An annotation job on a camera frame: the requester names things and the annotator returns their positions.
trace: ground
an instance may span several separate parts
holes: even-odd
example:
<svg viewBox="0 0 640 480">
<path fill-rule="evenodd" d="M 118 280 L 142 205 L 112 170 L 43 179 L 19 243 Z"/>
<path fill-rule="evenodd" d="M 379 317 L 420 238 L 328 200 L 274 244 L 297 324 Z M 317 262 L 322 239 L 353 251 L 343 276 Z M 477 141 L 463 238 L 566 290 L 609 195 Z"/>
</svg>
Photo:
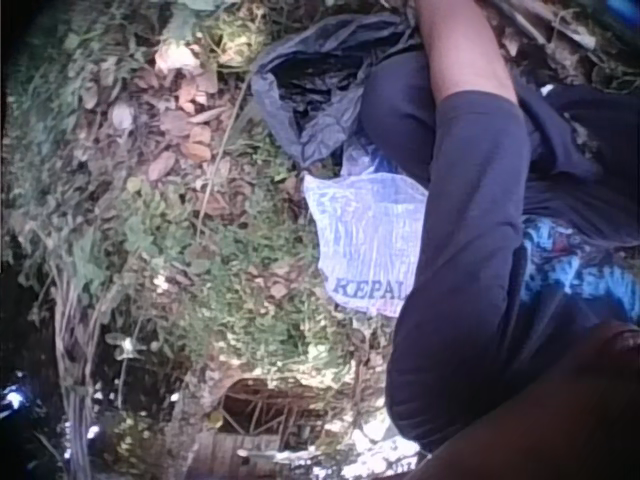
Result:
<svg viewBox="0 0 640 480">
<path fill-rule="evenodd" d="M 94 470 L 175 479 L 203 429 L 264 427 L 287 449 L 345 461 L 337 447 L 383 409 L 393 322 L 326 295 L 301 172 L 256 115 L 249 67 L 328 15 L 411 10 L 375 0 L 66 6 L 43 15 L 10 71 L 3 149 L 3 255 L 39 295 L 30 319 L 55 337 L 45 350 L 61 392 L 45 401 L 57 405 L 54 424 L 70 425 L 47 434 L 50 449 L 73 452 L 72 474 L 91 456 Z M 514 68 L 638 86 L 611 35 L 553 8 L 555 23 L 524 24 L 509 6 L 488 9 Z M 104 432 L 87 451 L 93 424 Z"/>
</svg>

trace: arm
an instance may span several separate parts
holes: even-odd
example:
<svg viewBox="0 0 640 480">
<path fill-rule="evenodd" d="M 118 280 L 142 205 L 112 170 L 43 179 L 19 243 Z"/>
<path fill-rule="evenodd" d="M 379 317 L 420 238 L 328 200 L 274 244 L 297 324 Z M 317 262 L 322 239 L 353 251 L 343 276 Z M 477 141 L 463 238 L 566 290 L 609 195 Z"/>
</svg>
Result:
<svg viewBox="0 0 640 480">
<path fill-rule="evenodd" d="M 421 256 L 398 319 L 387 400 L 433 451 L 494 408 L 522 242 L 530 147 L 496 41 L 470 0 L 418 0 L 438 103 Z"/>
</svg>

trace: black plastic bag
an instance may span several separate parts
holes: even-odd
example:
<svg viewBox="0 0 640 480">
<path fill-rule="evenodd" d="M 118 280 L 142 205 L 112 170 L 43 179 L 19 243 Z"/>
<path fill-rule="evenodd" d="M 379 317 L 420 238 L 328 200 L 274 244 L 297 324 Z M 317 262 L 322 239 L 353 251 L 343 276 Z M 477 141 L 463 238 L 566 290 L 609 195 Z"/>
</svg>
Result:
<svg viewBox="0 0 640 480">
<path fill-rule="evenodd" d="M 417 43 L 415 30 L 396 15 L 329 17 L 256 61 L 253 94 L 281 147 L 305 168 L 354 132 L 371 68 Z"/>
</svg>

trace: white plastic bag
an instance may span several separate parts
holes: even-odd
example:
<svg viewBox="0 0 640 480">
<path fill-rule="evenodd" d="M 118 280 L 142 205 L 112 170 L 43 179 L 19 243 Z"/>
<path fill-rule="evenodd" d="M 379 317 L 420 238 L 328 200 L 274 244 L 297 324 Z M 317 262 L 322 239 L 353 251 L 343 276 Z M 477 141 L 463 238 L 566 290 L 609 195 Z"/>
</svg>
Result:
<svg viewBox="0 0 640 480">
<path fill-rule="evenodd" d="M 397 317 L 413 288 L 427 192 L 403 175 L 305 177 L 320 270 L 340 305 Z"/>
</svg>

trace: dark sleeve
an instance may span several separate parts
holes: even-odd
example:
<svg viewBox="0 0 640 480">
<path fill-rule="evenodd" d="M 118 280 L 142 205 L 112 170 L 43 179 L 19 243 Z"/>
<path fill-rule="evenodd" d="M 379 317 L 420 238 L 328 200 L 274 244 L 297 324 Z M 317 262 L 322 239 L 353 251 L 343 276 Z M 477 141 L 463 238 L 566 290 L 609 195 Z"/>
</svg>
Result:
<svg viewBox="0 0 640 480">
<path fill-rule="evenodd" d="M 484 92 L 439 105 L 418 274 L 387 379 L 392 420 L 425 450 L 496 406 L 529 162 L 516 105 Z"/>
</svg>

